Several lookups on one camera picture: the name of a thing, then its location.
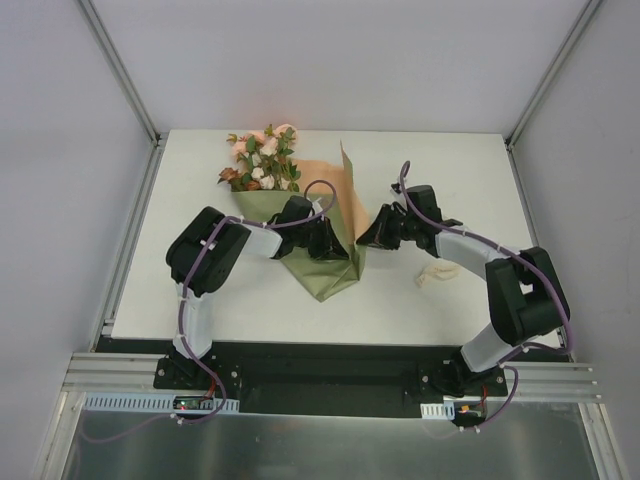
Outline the green and orange wrapping paper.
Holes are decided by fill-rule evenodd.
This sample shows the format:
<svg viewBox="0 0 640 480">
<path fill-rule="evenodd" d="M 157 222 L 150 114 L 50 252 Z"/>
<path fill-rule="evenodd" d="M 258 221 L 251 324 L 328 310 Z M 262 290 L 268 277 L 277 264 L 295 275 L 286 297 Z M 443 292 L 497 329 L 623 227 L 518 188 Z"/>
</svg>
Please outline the green and orange wrapping paper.
<svg viewBox="0 0 640 480">
<path fill-rule="evenodd" d="M 353 179 L 353 165 L 344 150 L 341 163 L 300 160 L 285 148 L 284 158 L 254 161 L 255 169 L 228 168 L 219 181 L 230 186 L 240 213 L 269 225 L 320 218 L 279 231 L 282 244 L 275 254 L 294 278 L 319 302 L 328 300 L 362 277 L 366 253 L 356 244 L 369 227 Z"/>
</svg>

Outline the cream rose flower branch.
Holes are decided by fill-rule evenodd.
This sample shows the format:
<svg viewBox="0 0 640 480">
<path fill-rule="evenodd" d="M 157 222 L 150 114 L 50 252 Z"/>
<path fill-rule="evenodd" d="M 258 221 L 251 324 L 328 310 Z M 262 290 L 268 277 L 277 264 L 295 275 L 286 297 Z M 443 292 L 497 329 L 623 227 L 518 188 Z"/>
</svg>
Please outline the cream rose flower branch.
<svg viewBox="0 0 640 480">
<path fill-rule="evenodd" d="M 299 192 L 301 171 L 292 158 L 294 143 L 287 135 L 266 137 L 263 142 L 255 135 L 249 136 L 246 152 L 238 156 L 247 167 L 242 178 L 243 188 L 247 191 Z"/>
</svg>

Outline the brown rose flower branch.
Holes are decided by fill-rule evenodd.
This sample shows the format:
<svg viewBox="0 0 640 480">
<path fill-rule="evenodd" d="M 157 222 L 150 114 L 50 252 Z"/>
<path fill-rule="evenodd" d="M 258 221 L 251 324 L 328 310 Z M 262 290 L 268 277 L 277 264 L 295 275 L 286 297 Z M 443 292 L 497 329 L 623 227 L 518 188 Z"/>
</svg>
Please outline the brown rose flower branch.
<svg viewBox="0 0 640 480">
<path fill-rule="evenodd" d="M 219 173 L 218 184 L 226 183 L 232 191 L 247 191 L 247 185 L 252 181 L 251 175 L 246 171 L 240 171 L 231 167 L 223 169 Z"/>
</svg>

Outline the pink rose flower branch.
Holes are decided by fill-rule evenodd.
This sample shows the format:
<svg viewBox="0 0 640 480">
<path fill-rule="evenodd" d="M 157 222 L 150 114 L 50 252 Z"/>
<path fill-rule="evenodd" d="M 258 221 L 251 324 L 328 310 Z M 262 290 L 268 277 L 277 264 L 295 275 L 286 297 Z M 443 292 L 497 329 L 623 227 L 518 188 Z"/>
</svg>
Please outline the pink rose flower branch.
<svg viewBox="0 0 640 480">
<path fill-rule="evenodd" d="M 248 131 L 244 135 L 229 134 L 227 143 L 233 160 L 257 166 L 273 160 L 283 161 L 292 155 L 298 137 L 297 128 L 291 124 L 277 127 L 269 124 L 263 130 Z"/>
</svg>

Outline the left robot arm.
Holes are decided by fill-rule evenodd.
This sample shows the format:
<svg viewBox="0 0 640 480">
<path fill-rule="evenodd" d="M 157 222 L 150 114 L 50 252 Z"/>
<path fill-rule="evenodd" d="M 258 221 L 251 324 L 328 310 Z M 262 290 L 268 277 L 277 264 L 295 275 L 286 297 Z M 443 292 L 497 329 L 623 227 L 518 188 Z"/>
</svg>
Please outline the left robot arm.
<svg viewBox="0 0 640 480">
<path fill-rule="evenodd" d="M 228 279 L 243 254 L 279 260 L 305 249 L 313 260 L 346 260 L 326 210 L 302 196 L 287 199 L 266 222 L 226 216 L 204 208 L 171 244 L 166 254 L 178 292 L 178 323 L 173 347 L 184 358 L 176 375 L 188 388 L 204 387 L 211 365 L 203 359 L 212 347 L 214 293 Z"/>
</svg>

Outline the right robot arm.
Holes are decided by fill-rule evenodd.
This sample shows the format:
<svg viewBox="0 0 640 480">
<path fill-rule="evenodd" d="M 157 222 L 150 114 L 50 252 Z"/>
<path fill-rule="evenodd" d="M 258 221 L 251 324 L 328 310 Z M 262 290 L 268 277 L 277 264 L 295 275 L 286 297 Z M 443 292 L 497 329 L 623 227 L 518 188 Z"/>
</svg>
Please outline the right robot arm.
<svg viewBox="0 0 640 480">
<path fill-rule="evenodd" d="M 489 324 L 429 374 L 431 387 L 442 394 L 473 394 L 500 364 L 569 320 L 566 297 L 546 250 L 514 252 L 445 219 L 429 185 L 411 187 L 404 196 L 404 203 L 382 205 L 357 243 L 397 250 L 412 241 L 486 282 Z"/>
</svg>

